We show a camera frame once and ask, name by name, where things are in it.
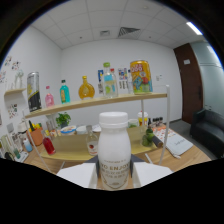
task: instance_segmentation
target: ceiling light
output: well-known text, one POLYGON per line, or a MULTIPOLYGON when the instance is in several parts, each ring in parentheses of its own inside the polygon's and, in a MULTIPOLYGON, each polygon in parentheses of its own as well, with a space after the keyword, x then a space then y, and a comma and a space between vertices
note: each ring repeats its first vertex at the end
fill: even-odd
POLYGON ((203 35, 200 30, 194 26, 191 22, 187 22, 187 25, 192 29, 194 30, 194 32, 197 34, 197 35, 203 35))

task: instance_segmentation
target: pink bottle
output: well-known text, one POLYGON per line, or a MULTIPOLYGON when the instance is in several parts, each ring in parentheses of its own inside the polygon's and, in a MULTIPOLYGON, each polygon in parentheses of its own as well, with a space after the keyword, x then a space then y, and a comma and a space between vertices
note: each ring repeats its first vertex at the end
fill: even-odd
POLYGON ((46 107, 50 107, 54 105, 54 97, 50 93, 50 86, 46 86, 46 89, 47 89, 47 95, 45 97, 45 103, 46 103, 46 107))

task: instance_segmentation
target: blue bottle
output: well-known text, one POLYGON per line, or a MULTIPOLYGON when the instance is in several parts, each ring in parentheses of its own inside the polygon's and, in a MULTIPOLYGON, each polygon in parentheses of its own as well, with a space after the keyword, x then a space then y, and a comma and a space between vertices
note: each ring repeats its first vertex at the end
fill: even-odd
POLYGON ((69 95, 69 88, 65 84, 65 80, 61 81, 62 86, 60 89, 60 96, 61 96, 61 103, 70 103, 70 95, 69 95))
POLYGON ((29 140, 28 140, 27 138, 25 138, 25 139, 23 140, 23 143, 24 143, 24 145, 25 145, 25 147, 26 147, 26 150, 27 150, 28 152, 31 152, 31 151, 33 150, 32 146, 31 146, 31 144, 30 144, 30 142, 29 142, 29 140))

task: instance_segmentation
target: ceiling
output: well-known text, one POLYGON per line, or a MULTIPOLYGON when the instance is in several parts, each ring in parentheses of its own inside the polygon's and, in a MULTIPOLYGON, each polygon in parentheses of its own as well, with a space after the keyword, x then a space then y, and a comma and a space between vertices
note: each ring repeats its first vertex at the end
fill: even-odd
POLYGON ((148 41, 171 49, 185 43, 206 41, 186 22, 188 20, 183 16, 152 0, 71 0, 43 14, 32 26, 61 49, 116 38, 148 41), (121 27, 137 31, 123 32, 119 37, 121 27), (101 36, 100 31, 109 31, 109 35, 101 36))

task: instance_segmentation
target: shelf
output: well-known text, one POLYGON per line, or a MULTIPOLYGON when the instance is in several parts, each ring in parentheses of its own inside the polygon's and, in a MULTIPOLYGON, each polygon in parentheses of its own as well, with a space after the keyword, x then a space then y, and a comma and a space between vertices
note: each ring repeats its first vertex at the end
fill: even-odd
MULTIPOLYGON (((154 144, 151 147, 144 147, 140 145, 140 128, 141 127, 127 128, 127 132, 131 141, 131 153, 134 155, 157 149, 154 144)), ((56 153, 49 156, 46 150, 44 150, 40 155, 43 158, 63 161, 84 162, 86 160, 89 160, 93 158, 93 156, 89 155, 88 153, 88 149, 86 146, 86 136, 87 134, 56 137, 53 140, 53 145, 55 147, 56 153)))
POLYGON ((21 93, 24 90, 26 90, 26 88, 22 88, 22 89, 11 89, 11 90, 7 90, 4 95, 6 96, 6 95, 14 94, 14 93, 21 93))
POLYGON ((155 98, 165 98, 165 97, 167 97, 166 93, 153 93, 153 92, 149 94, 144 94, 144 95, 120 94, 118 97, 112 98, 112 99, 98 97, 98 98, 93 98, 90 100, 73 101, 71 103, 60 104, 60 105, 52 106, 50 108, 40 109, 26 115, 25 118, 32 118, 32 117, 41 116, 41 115, 49 115, 49 114, 54 114, 60 111, 67 111, 67 110, 90 107, 90 106, 98 106, 103 104, 155 99, 155 98))

